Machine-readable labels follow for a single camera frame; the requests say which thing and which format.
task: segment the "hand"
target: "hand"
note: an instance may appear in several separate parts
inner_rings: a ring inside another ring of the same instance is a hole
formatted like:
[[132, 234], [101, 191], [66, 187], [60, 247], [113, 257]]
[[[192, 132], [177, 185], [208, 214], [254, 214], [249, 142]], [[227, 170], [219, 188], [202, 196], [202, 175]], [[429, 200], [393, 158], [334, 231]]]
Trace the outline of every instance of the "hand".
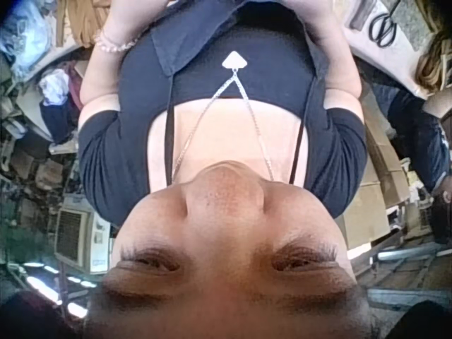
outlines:
[[112, 0], [105, 35], [123, 44], [133, 40], [164, 11], [170, 0]]
[[281, 0], [281, 3], [310, 23], [334, 15], [333, 0]]

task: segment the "necklace pendant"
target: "necklace pendant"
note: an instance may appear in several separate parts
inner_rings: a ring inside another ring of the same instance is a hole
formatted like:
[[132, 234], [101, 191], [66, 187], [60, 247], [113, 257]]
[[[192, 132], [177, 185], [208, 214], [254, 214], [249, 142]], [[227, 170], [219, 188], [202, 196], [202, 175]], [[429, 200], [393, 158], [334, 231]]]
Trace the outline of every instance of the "necklace pendant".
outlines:
[[226, 69], [232, 69], [232, 71], [236, 73], [239, 69], [244, 69], [248, 66], [248, 63], [239, 53], [233, 51], [226, 60], [223, 61], [222, 66]]

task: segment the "bracelet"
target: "bracelet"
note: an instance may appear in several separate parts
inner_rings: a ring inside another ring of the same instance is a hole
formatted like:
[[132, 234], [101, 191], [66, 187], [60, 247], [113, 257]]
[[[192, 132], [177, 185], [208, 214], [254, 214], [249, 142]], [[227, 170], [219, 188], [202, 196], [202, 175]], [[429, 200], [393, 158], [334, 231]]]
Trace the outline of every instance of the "bracelet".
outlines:
[[106, 53], [121, 53], [129, 50], [140, 40], [141, 34], [134, 40], [127, 42], [126, 44], [117, 45], [110, 39], [108, 39], [103, 30], [99, 30], [94, 37], [94, 41], [96, 45], [100, 47], [100, 49]]

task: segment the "chest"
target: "chest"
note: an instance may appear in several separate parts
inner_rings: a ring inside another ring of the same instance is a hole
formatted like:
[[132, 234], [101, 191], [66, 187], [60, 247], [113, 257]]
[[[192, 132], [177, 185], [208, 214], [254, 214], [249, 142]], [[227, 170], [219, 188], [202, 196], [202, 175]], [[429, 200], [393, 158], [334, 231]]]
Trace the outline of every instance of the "chest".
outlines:
[[[207, 102], [208, 100], [194, 100], [175, 107], [173, 164], [177, 163], [186, 140]], [[268, 152], [275, 180], [288, 183], [302, 122], [285, 109], [264, 102], [252, 100], [251, 107], [255, 112], [262, 143]], [[166, 112], [159, 115], [148, 132], [147, 163], [151, 192], [166, 187], [166, 116]], [[304, 185], [307, 171], [308, 149], [309, 137], [304, 130], [294, 182], [301, 187]], [[256, 125], [241, 99], [221, 99], [214, 102], [202, 118], [192, 142], [186, 149], [176, 182], [192, 180], [203, 168], [226, 160], [240, 161], [263, 178], [269, 179]]]

